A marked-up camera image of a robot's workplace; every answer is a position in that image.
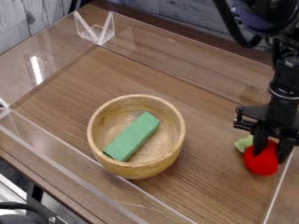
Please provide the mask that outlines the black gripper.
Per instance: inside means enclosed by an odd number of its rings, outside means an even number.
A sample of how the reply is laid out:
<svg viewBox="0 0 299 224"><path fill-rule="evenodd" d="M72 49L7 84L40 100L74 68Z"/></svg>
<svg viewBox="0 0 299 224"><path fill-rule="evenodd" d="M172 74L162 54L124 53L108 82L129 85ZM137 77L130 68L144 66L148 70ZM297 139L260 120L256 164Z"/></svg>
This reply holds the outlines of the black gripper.
<svg viewBox="0 0 299 224"><path fill-rule="evenodd" d="M253 155L266 147L268 137L280 139L277 161L282 163L299 140L299 101L272 96L269 103L236 107L233 127L253 135Z"/></svg>

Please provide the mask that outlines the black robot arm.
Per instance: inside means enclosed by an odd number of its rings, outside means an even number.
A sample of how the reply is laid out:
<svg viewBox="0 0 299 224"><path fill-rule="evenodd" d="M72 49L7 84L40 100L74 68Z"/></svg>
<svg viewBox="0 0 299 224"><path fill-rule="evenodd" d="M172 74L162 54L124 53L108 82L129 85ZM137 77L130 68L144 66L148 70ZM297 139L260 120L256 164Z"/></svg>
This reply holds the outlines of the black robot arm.
<svg viewBox="0 0 299 224"><path fill-rule="evenodd" d="M299 145L299 0L212 0L228 33L245 48L270 45L273 78L270 99L261 106L236 107L233 126L253 135L253 154L277 140L274 155L282 163Z"/></svg>

